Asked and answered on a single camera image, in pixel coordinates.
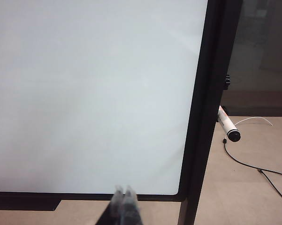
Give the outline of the translucent right gripper left finger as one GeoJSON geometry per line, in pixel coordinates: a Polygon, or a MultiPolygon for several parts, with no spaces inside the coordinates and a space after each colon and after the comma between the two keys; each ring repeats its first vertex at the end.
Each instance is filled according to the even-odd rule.
{"type": "Polygon", "coordinates": [[[96,225],[119,225],[122,201],[123,188],[121,186],[115,186],[115,193],[106,209],[97,220],[96,225]]]}

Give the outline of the translucent right gripper right finger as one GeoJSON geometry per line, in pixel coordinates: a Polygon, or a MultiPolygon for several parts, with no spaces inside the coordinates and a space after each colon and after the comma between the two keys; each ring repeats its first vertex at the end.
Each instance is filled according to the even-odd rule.
{"type": "Polygon", "coordinates": [[[138,199],[132,187],[127,186],[122,202],[122,224],[123,225],[142,225],[138,199]]]}

